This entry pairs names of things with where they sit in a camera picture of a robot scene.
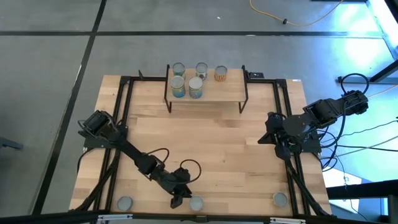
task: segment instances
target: tin can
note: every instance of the tin can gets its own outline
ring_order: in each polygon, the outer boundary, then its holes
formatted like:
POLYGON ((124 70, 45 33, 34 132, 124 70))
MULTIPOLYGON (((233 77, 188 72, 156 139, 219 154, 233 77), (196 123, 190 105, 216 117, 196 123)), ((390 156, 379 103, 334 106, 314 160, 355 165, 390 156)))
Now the tin can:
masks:
POLYGON ((225 66, 217 66, 214 72, 214 79, 218 82, 222 82, 226 79, 226 73, 228 69, 225 66))
POLYGON ((174 76, 181 76, 185 80, 185 66, 181 62, 173 65, 174 76))
POLYGON ((194 98, 200 98, 203 94, 203 80, 199 77, 189 79, 189 95, 194 98))
POLYGON ((199 62, 197 65, 197 77, 201 78, 203 81, 207 78, 207 64, 199 62))
POLYGON ((181 76, 174 76, 170 81, 173 96, 181 98, 185 96, 185 80, 181 76))

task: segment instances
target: black metal frame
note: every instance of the black metal frame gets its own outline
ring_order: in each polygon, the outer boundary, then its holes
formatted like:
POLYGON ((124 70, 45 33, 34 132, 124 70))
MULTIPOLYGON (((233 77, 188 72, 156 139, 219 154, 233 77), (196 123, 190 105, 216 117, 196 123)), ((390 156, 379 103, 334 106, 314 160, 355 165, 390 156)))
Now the black metal frame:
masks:
MULTIPOLYGON (((167 110, 169 111, 169 113, 172 112, 172 103, 173 102, 169 102, 167 100, 167 90, 169 89, 168 87, 168 82, 169 82, 169 69, 170 69, 170 65, 167 65, 167 69, 166 69, 166 83, 164 85, 164 101, 166 102, 166 107, 167 110)), ((238 106, 239 106, 239 113, 243 112, 244 107, 246 106, 246 103, 249 100, 249 95, 248 95, 248 77, 249 75, 247 74, 248 71, 245 71, 244 69, 244 65, 242 65, 242 70, 243 70, 243 81, 244 81, 244 92, 246 95, 246 99, 243 102, 243 106, 241 105, 241 102, 238 102, 238 106)))

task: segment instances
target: concrete floor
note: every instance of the concrete floor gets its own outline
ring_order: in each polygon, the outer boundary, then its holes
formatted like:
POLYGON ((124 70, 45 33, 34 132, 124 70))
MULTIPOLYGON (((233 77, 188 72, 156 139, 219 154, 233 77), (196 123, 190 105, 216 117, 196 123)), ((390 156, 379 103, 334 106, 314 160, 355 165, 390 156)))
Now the concrete floor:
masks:
MULTIPOLYGON (((0 2, 0 30, 91 30, 100 0, 0 2)), ((335 2, 260 1, 253 4, 293 22, 310 22, 335 2)), ((99 30, 262 30, 378 32, 364 3, 344 3, 310 27, 284 26, 250 9, 248 0, 108 0, 99 30)), ((25 145, 0 151, 0 216, 25 215, 37 190, 55 132, 78 72, 87 37, 0 37, 0 136, 25 145)), ((67 211, 83 139, 76 121, 92 113, 103 75, 165 74, 176 61, 204 61, 264 72, 269 78, 298 78, 307 102, 338 98, 335 78, 353 72, 371 76, 393 62, 380 38, 163 36, 97 37, 68 127, 45 213, 67 211)), ((368 94, 388 86, 373 85, 368 94)), ((362 85, 347 85, 362 89, 362 85)), ((361 116, 347 117, 345 133, 395 119, 398 88, 375 96, 361 116)), ((343 138, 340 144, 368 146, 396 133, 397 124, 343 138)), ((337 133, 340 124, 331 127, 337 133)), ((397 141, 385 148, 398 149, 397 141)), ((339 148, 339 154, 351 149, 339 148)), ((398 178, 398 154, 366 150, 341 158, 350 174, 381 181, 398 178)))

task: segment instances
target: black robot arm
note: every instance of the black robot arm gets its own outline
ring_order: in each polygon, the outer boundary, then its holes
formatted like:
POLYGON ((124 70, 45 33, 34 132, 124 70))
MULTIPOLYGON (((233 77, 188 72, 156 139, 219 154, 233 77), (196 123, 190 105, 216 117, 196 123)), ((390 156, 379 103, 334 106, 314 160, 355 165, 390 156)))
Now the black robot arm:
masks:
POLYGON ((304 107, 304 113, 300 115, 286 117, 283 114, 268 113, 268 120, 266 121, 267 132, 258 140, 258 143, 275 145, 276 156, 287 162, 287 171, 317 215, 327 215, 327 213, 315 201, 304 183, 299 179, 290 161, 291 153, 320 152, 321 145, 317 129, 330 126, 340 116, 343 116, 344 124, 345 116, 362 114, 367 108, 368 99, 364 93, 356 90, 346 92, 337 100, 318 100, 304 107))
POLYGON ((83 137, 91 136, 96 139, 109 142, 116 149, 119 149, 130 157, 138 167, 138 171, 149 180, 155 180, 165 191, 173 196, 170 202, 171 208, 182 204, 183 198, 192 197, 192 192, 187 187, 190 181, 188 169, 178 168, 174 172, 167 172, 165 164, 153 155, 142 153, 123 134, 123 125, 114 123, 111 115, 105 111, 95 111, 83 124, 83 137))

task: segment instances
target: wire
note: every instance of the wire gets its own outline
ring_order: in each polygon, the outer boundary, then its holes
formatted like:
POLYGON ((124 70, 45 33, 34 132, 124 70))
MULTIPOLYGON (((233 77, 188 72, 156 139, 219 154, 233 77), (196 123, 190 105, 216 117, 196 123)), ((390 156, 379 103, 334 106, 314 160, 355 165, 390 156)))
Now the wire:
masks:
POLYGON ((198 174, 197 177, 195 177, 195 178, 192 179, 192 180, 186 181, 186 182, 174 182, 174 181, 169 181, 169 180, 166 180, 166 181, 169 182, 169 183, 172 183, 172 184, 189 184, 189 183, 192 183, 192 182, 196 181, 197 179, 199 179, 199 177, 201 176, 201 166, 200 166, 200 164, 199 164, 198 161, 196 161, 196 160, 194 160, 194 159, 185 159, 185 160, 183 160, 183 161, 180 163, 180 168, 182 168, 182 164, 183 164, 184 162, 188 162, 188 161, 194 162, 194 163, 196 163, 196 164, 198 165, 198 167, 199 167, 199 174, 198 174))
MULTIPOLYGON (((348 192, 348 189, 347 189, 347 179, 348 179, 348 178, 346 177, 346 171, 345 171, 345 169, 344 169, 343 163, 341 162, 339 156, 336 156, 336 158, 337 158, 338 162, 340 163, 341 168, 343 169, 344 186, 345 186, 346 191, 348 192)), ((351 208, 352 208, 358 215, 361 215, 366 221, 368 221, 368 219, 367 219, 365 216, 363 216, 362 214, 360 214, 360 212, 357 211, 357 210, 353 207, 353 201, 352 201, 351 199, 349 200, 349 203, 351 204, 351 208)))
POLYGON ((170 151, 169 151, 168 149, 166 149, 166 148, 155 149, 155 150, 153 150, 153 151, 151 151, 151 152, 144 153, 144 155, 149 155, 149 154, 152 154, 152 153, 154 153, 154 152, 161 151, 161 150, 167 151, 167 155, 166 155, 166 157, 164 158, 164 160, 162 161, 162 163, 165 163, 166 160, 169 158, 169 155, 170 155, 170 151))
POLYGON ((313 22, 311 22, 311 23, 309 23, 309 24, 296 24, 296 23, 294 23, 294 22, 289 22, 287 19, 281 19, 281 18, 279 18, 279 17, 277 17, 277 16, 275 16, 275 15, 272 15, 271 13, 260 11, 260 10, 256 9, 256 8, 253 6, 253 3, 252 3, 251 1, 252 1, 252 0, 249 0, 250 6, 251 6, 251 8, 252 8, 254 11, 256 11, 256 12, 258 12, 258 13, 261 13, 261 14, 264 14, 264 15, 266 15, 266 16, 272 17, 272 18, 274 18, 274 19, 277 19, 277 20, 283 22, 283 24, 290 24, 290 25, 293 25, 293 26, 299 26, 299 27, 300 27, 300 26, 310 26, 310 25, 312 25, 312 24, 314 24, 314 23, 316 23, 316 22, 321 21, 323 18, 325 18, 327 15, 329 15, 331 12, 333 12, 344 0, 341 0, 333 9, 331 9, 329 12, 327 12, 324 16, 322 16, 321 18, 319 18, 319 19, 317 19, 317 20, 315 20, 315 21, 313 21, 313 22))
POLYGON ((368 222, 368 219, 367 219, 365 216, 363 216, 362 214, 360 214, 360 212, 357 211, 357 210, 353 207, 353 201, 352 201, 351 199, 349 200, 349 203, 351 204, 351 208, 352 208, 356 213, 358 213, 358 215, 361 215, 362 218, 364 218, 364 219, 368 222))
POLYGON ((326 127, 325 133, 322 134, 321 138, 319 139, 319 141, 321 141, 323 139, 323 137, 325 137, 326 132, 329 130, 329 126, 326 127))
POLYGON ((396 84, 396 85, 393 85, 392 87, 390 87, 390 88, 388 88, 388 89, 386 89, 386 90, 380 91, 380 92, 378 92, 378 93, 375 93, 375 94, 372 94, 372 95, 370 95, 370 96, 367 96, 367 98, 371 98, 371 97, 377 96, 378 94, 381 94, 381 93, 387 92, 387 91, 389 91, 390 89, 392 89, 392 88, 395 88, 395 87, 397 87, 397 86, 398 86, 398 84, 396 84))
POLYGON ((346 123, 346 106, 347 106, 347 102, 344 102, 344 104, 343 104, 343 121, 341 122, 340 132, 338 133, 337 137, 335 138, 335 140, 332 143, 330 143, 329 145, 326 145, 326 146, 321 146, 321 149, 330 147, 334 144, 337 144, 337 141, 341 138, 341 135, 343 134, 343 131, 344 131, 344 125, 346 123))
MULTIPOLYGON (((342 145, 337 145, 339 147, 350 147, 350 148, 364 148, 366 146, 342 146, 342 145)), ((382 149, 382 148, 376 148, 376 147, 368 147, 367 149, 374 149, 374 150, 380 150, 380 151, 387 151, 387 152, 398 152, 397 150, 393 149, 382 149)))
POLYGON ((92 149, 90 149, 90 150, 87 149, 87 150, 79 157, 79 160, 77 161, 77 173, 79 173, 81 159, 83 158, 83 156, 85 156, 85 154, 87 154, 87 153, 89 153, 89 152, 91 152, 91 151, 92 151, 92 149))
POLYGON ((360 77, 362 77, 362 78, 365 79, 365 81, 366 81, 366 87, 365 87, 365 90, 363 91, 363 94, 365 94, 365 93, 368 91, 370 82, 369 82, 369 79, 368 79, 366 76, 364 76, 364 75, 362 75, 362 74, 359 74, 359 73, 351 73, 351 74, 348 74, 348 75, 344 76, 344 77, 341 79, 340 86, 341 86, 341 89, 343 90, 344 94, 347 93, 346 90, 344 89, 344 85, 343 85, 344 79, 346 79, 346 78, 348 78, 348 77, 350 77, 350 76, 353 76, 353 75, 357 75, 357 76, 360 76, 360 77))
MULTIPOLYGON (((376 128, 379 128, 379 127, 381 127, 381 126, 385 126, 385 125, 388 125, 388 124, 391 124, 391 123, 394 123, 394 122, 398 122, 398 120, 393 120, 393 121, 390 121, 390 122, 388 122, 388 123, 380 124, 380 125, 378 125, 378 126, 376 126, 376 127, 369 128, 369 129, 365 129, 365 130, 362 130, 362 131, 355 131, 355 132, 350 133, 350 134, 344 134, 344 135, 342 135, 341 137, 343 137, 343 136, 350 136, 350 135, 353 135, 353 134, 363 133, 363 132, 365 132, 365 131, 370 131, 370 130, 373 130, 373 129, 376 129, 376 128)), ((328 139, 328 140, 324 140, 324 141, 322 141, 322 143, 323 143, 323 142, 330 141, 330 140, 333 140, 333 139, 331 138, 331 139, 328 139)))
MULTIPOLYGON (((327 134, 330 134, 330 135, 335 139, 335 142, 336 142, 336 145, 337 145, 337 139, 336 139, 336 137, 335 137, 332 133, 330 133, 330 132, 328 132, 328 131, 323 131, 323 132, 325 132, 325 133, 327 133, 327 134)), ((327 166, 330 164, 332 158, 333 158, 333 157, 335 156, 335 154, 336 154, 336 150, 337 150, 337 146, 335 146, 335 150, 333 150, 333 151, 331 150, 332 153, 331 153, 330 159, 329 159, 329 161, 327 161, 325 164, 322 165, 322 169, 324 169, 325 167, 327 167, 327 166)))
POLYGON ((347 153, 344 153, 344 154, 341 154, 341 155, 338 155, 338 156, 345 156, 345 155, 348 155, 348 154, 351 154, 351 153, 354 153, 354 152, 359 152, 359 151, 362 151, 362 150, 365 150, 365 149, 370 149, 370 148, 372 148, 372 147, 374 147, 374 146, 379 146, 379 145, 381 145, 381 144, 384 144, 384 143, 387 143, 387 142, 389 142, 389 141, 392 141, 392 140, 394 140, 394 139, 396 139, 396 138, 398 138, 398 136, 395 136, 395 137, 393 137, 393 138, 390 138, 390 139, 388 139, 388 140, 385 140, 384 142, 377 143, 377 144, 375 144, 375 145, 373 145, 373 146, 363 147, 362 149, 358 149, 358 150, 355 150, 355 151, 352 151, 352 152, 347 152, 347 153))
POLYGON ((322 159, 334 159, 334 160, 335 160, 335 163, 334 163, 329 169, 327 169, 327 170, 323 170, 323 169, 322 169, 322 172, 326 172, 326 171, 329 171, 329 170, 335 168, 335 166, 336 166, 336 164, 337 164, 337 159, 336 159, 336 158, 334 158, 334 157, 325 157, 325 158, 321 158, 321 160, 322 160, 322 159))

